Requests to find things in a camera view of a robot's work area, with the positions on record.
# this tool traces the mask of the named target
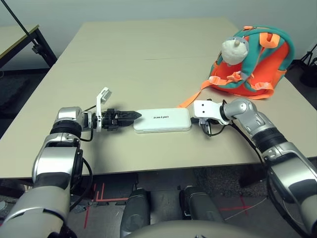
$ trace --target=backpack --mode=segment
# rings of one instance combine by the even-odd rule
[[[275,86],[294,58],[294,45],[289,35],[275,27],[259,25],[245,26],[233,37],[248,42],[248,53],[243,61],[228,65],[220,52],[211,67],[209,79],[202,83],[198,93],[179,107],[189,106],[209,86],[250,99],[273,95]]]

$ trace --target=table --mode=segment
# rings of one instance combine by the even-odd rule
[[[39,25],[25,26],[25,29],[29,32],[31,38],[27,37],[20,26],[0,27],[0,68],[26,47],[33,39],[42,46],[42,57],[49,67],[52,67],[57,61],[57,58],[41,34],[39,27]]]
[[[112,96],[104,111],[176,107],[197,92],[221,43],[236,31],[225,18],[85,23],[0,140],[0,178],[29,178],[58,110],[94,105],[105,86]],[[205,89],[199,99],[207,98],[231,102],[236,97]],[[316,155],[316,111],[287,79],[270,99],[254,103],[305,156]],[[192,106],[188,109],[193,115]],[[95,174],[258,162],[230,127],[207,138],[197,125],[186,132],[149,134],[130,126],[95,133],[81,148]]]

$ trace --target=stuffed animal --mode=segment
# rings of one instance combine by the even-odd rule
[[[249,52],[249,42],[242,37],[230,37],[221,45],[221,56],[230,65],[241,63]]]

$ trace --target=table leg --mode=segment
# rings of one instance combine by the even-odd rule
[[[51,50],[44,36],[41,34],[40,30],[36,29],[34,32],[36,34],[36,37],[35,37],[36,41],[38,42],[39,45],[42,46],[43,54],[40,53],[40,55],[43,57],[45,62],[51,68],[56,63],[57,57],[55,56],[54,52]]]

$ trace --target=cable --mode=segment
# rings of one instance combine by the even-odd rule
[[[244,211],[247,211],[247,210],[249,210],[249,209],[251,209],[251,208],[254,208],[254,207],[260,205],[261,203],[263,203],[265,200],[267,200],[267,197],[265,197],[262,201],[258,202],[257,204],[255,204],[255,205],[253,205],[253,206],[251,206],[251,207],[248,207],[248,208],[246,208],[246,209],[243,209],[243,210],[241,210],[240,212],[238,212],[238,213],[236,213],[236,214],[234,214],[234,215],[232,215],[232,216],[230,216],[230,217],[227,217],[227,218],[224,219],[224,220],[227,221],[227,220],[229,220],[230,218],[233,218],[233,217],[235,217],[235,216],[237,216],[237,215],[243,213]]]
[[[89,171],[90,181],[89,181],[89,184],[86,187],[85,191],[83,192],[83,194],[69,207],[69,211],[73,210],[74,207],[76,207],[78,205],[78,203],[80,203],[80,201],[87,195],[87,193],[89,192],[91,186],[93,185],[93,180],[94,180],[93,171],[91,170],[90,165],[84,159],[84,157],[83,157],[83,162],[84,162],[84,164],[86,165],[86,167],[87,167],[87,169]]]
[[[204,133],[205,135],[209,136],[209,137],[212,137],[212,136],[215,136],[215,135],[219,135],[220,133],[222,133],[222,131],[223,131],[223,129],[224,129],[225,127],[226,127],[226,125],[224,125],[224,126],[221,128],[220,131],[218,131],[218,132],[216,132],[216,133],[214,133],[214,134],[209,134],[209,133],[206,132],[206,131],[204,130],[204,128],[201,126],[201,128],[202,128],[202,130],[203,130],[203,133]]]
[[[95,107],[96,107],[96,105],[93,105],[93,106],[87,108],[86,110],[84,110],[84,112],[89,111],[90,109],[95,108]]]
[[[269,175],[267,173],[267,178],[266,178],[266,189],[267,189],[267,196],[273,203],[274,207],[277,209],[279,214],[282,216],[282,218],[287,221],[287,223],[303,238],[309,238],[310,236],[302,229],[300,228],[295,221],[291,218],[291,216],[285,211],[285,209],[281,206],[281,204],[277,201],[272,187],[269,182]]]
[[[94,137],[94,123],[91,124],[91,128],[90,128],[90,139],[87,140],[87,139],[80,138],[80,140],[90,142],[93,140],[93,137]]]
[[[294,217],[292,217],[292,215],[290,214],[290,212],[288,211],[288,209],[287,209],[287,207],[286,207],[286,204],[285,204],[285,201],[284,201],[284,200],[283,200],[283,206],[284,206],[285,211],[287,212],[287,214],[294,220],[294,222],[296,222],[297,224],[302,225],[302,226],[304,225],[303,223],[297,221]]]
[[[263,159],[261,157],[261,155],[259,154],[259,152],[257,151],[257,148],[256,146],[252,143],[252,141],[245,135],[245,133],[242,132],[242,130],[240,130],[240,128],[233,122],[231,121],[232,123],[229,124],[231,127],[233,127],[234,129],[236,129],[237,132],[240,133],[240,135],[243,136],[243,138],[245,138],[245,140],[249,143],[249,145],[252,147],[252,149],[256,152],[256,154],[258,155],[258,158],[263,166],[263,168],[265,169],[265,164],[263,162]]]

